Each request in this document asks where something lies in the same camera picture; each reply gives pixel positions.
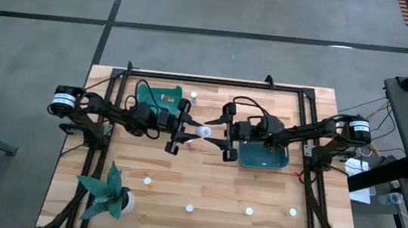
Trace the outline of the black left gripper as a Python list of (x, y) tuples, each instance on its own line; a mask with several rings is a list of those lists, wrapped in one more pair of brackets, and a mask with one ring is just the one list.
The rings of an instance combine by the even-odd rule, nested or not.
[(200, 136), (197, 134), (186, 134), (183, 132), (184, 123), (202, 127), (202, 125), (194, 121), (188, 113), (190, 105), (191, 103), (189, 100), (181, 99), (178, 102), (178, 110), (180, 111), (178, 115), (172, 115), (170, 112), (165, 112), (165, 110), (161, 110), (157, 115), (156, 124), (159, 131), (170, 134), (170, 138), (165, 145), (165, 151), (169, 154), (178, 153), (177, 143), (186, 143), (189, 140), (200, 139)]

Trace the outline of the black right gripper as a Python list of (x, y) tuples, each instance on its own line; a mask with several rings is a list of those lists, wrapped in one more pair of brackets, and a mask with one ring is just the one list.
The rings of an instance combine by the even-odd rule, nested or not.
[(225, 125), (225, 139), (206, 137), (204, 140), (213, 143), (223, 151), (223, 160), (233, 162), (237, 160), (237, 150), (234, 148), (235, 141), (247, 141), (250, 138), (252, 125), (249, 121), (234, 122), (236, 115), (236, 104), (226, 103), (222, 108), (222, 115), (218, 119), (206, 121), (205, 125)]

